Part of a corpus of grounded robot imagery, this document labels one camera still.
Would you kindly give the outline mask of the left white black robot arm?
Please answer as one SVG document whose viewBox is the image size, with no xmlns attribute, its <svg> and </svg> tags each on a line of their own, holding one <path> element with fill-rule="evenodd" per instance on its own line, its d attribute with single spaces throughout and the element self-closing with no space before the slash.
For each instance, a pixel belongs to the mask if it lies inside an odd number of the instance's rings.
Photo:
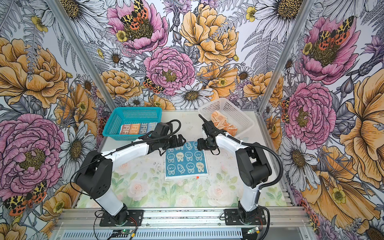
<svg viewBox="0 0 384 240">
<path fill-rule="evenodd" d="M 113 224 L 122 226 L 129 219 L 129 212 L 112 190 L 113 172 L 138 157 L 156 151 L 163 155 L 168 149 L 182 147 L 186 139 L 177 134 L 181 126 L 179 120 L 160 122 L 153 131 L 127 145 L 102 153 L 89 152 L 72 181 L 109 214 Z"/>
</svg>

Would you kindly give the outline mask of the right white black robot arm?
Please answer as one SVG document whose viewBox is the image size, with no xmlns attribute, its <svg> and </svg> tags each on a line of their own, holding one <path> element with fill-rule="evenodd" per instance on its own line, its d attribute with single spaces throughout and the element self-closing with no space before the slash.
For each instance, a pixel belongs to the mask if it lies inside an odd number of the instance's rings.
<svg viewBox="0 0 384 240">
<path fill-rule="evenodd" d="M 238 203 L 238 214 L 240 220 L 248 224 L 261 212 L 261 186 L 273 173 L 263 146 L 258 143 L 244 143 L 217 129 L 212 121 L 205 120 L 202 127 L 207 137 L 198 139 L 198 150 L 213 152 L 224 149 L 236 158 L 239 174 L 245 185 L 243 196 Z"/>
</svg>

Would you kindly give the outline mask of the blue patterned towel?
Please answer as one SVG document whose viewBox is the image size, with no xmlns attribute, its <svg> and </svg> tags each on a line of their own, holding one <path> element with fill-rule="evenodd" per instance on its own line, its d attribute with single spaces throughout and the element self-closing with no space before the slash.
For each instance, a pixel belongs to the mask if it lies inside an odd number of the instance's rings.
<svg viewBox="0 0 384 240">
<path fill-rule="evenodd" d="M 186 142 L 182 147 L 168 149 L 165 153 L 165 180 L 178 180 L 208 176 L 204 151 L 198 142 Z"/>
</svg>

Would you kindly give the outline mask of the orange patterned towel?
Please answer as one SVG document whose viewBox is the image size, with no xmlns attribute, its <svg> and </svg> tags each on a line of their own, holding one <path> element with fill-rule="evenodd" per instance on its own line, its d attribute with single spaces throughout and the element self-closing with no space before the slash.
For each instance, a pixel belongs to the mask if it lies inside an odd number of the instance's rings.
<svg viewBox="0 0 384 240">
<path fill-rule="evenodd" d="M 211 114 L 211 121 L 217 129 L 226 131 L 233 137 L 238 131 L 238 128 L 235 125 L 230 124 L 228 118 L 219 111 L 214 111 Z"/>
</svg>

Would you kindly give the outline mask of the striped lettered towel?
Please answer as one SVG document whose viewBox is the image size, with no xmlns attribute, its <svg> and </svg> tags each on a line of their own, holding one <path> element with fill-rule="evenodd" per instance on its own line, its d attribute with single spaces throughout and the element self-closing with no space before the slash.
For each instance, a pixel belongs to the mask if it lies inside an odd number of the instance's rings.
<svg viewBox="0 0 384 240">
<path fill-rule="evenodd" d="M 157 123 L 124 124 L 120 135 L 145 135 L 156 128 Z"/>
</svg>

